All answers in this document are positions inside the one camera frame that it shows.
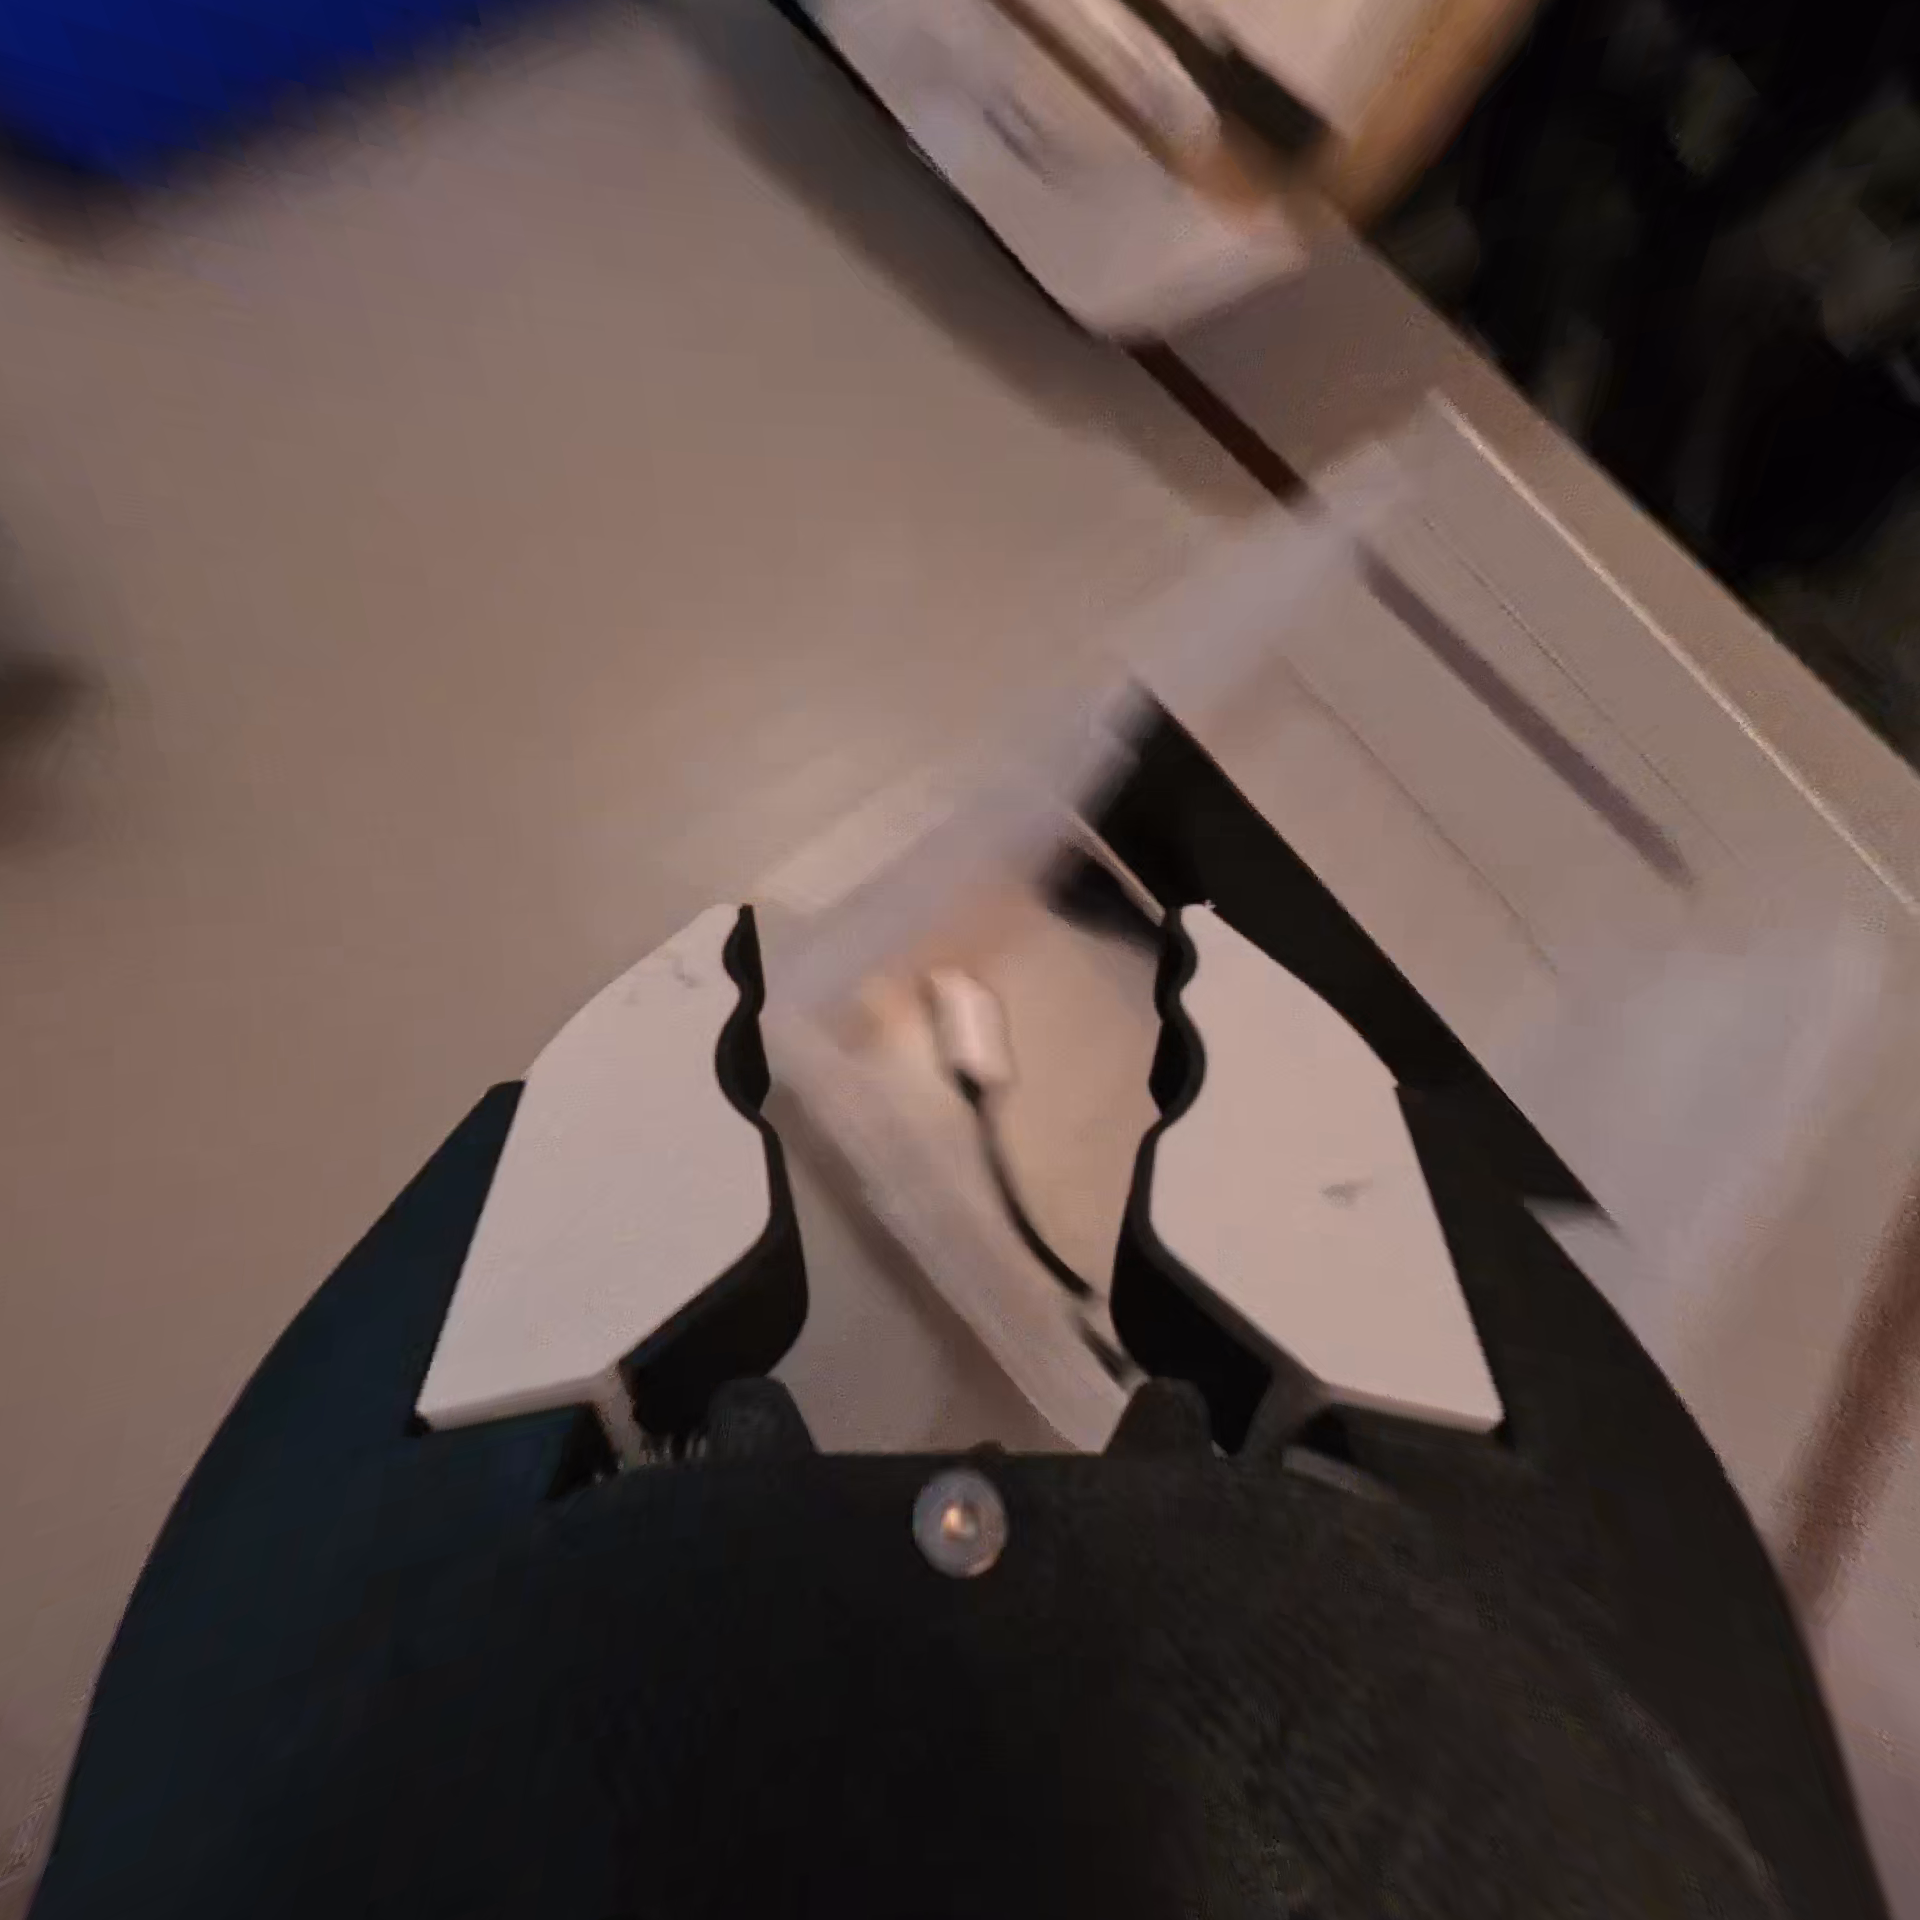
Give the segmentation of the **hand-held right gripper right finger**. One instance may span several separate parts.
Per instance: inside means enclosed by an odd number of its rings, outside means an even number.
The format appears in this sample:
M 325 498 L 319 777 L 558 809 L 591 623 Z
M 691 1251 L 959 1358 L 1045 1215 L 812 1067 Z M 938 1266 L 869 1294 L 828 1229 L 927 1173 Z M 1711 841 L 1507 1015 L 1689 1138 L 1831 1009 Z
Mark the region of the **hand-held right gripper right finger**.
M 1190 1387 L 1217 1451 L 1259 1420 L 1505 1423 L 1401 1087 L 1361 1030 L 1213 908 L 1177 908 L 1157 974 L 1148 1124 L 1111 1319 Z

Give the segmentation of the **light grey desk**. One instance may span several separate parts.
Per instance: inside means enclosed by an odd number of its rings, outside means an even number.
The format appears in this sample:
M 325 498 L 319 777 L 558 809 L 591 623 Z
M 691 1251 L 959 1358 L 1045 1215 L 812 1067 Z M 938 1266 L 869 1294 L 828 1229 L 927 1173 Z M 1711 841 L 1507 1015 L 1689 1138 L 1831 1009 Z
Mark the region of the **light grey desk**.
M 5 1916 L 212 1427 L 610 974 L 1262 486 L 777 15 L 5 177 Z

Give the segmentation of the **blue plastic bin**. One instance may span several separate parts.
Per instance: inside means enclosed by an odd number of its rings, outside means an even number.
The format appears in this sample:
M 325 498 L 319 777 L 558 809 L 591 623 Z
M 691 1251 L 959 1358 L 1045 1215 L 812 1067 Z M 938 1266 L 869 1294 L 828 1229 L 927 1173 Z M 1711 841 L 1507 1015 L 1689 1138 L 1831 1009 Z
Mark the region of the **blue plastic bin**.
M 5 2 L 5 141 L 97 177 L 439 51 L 489 2 Z

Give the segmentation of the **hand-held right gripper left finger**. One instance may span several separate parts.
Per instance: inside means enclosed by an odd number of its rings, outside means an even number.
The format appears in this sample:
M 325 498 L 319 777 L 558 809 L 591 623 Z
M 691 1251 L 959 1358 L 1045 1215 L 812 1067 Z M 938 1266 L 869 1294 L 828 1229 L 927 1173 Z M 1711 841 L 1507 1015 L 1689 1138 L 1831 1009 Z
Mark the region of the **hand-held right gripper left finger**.
M 610 981 L 519 1086 L 417 1417 L 474 1429 L 587 1410 L 703 1429 L 809 1307 L 783 1149 L 764 1114 L 761 939 L 719 902 Z

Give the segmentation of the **clear plastic bin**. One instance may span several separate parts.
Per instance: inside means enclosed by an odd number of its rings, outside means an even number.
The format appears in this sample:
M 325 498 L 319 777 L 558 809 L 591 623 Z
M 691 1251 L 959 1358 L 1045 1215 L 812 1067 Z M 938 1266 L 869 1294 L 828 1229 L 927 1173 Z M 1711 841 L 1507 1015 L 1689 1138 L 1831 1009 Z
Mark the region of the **clear plastic bin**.
M 1062 1441 L 1116 1386 L 1019 1251 L 1101 1302 L 1177 908 L 1209 906 L 1546 1226 L 1706 1433 L 1822 1633 L 1899 1438 L 1915 866 L 1862 830 L 1428 399 L 1217 540 L 764 908 L 805 1135 Z

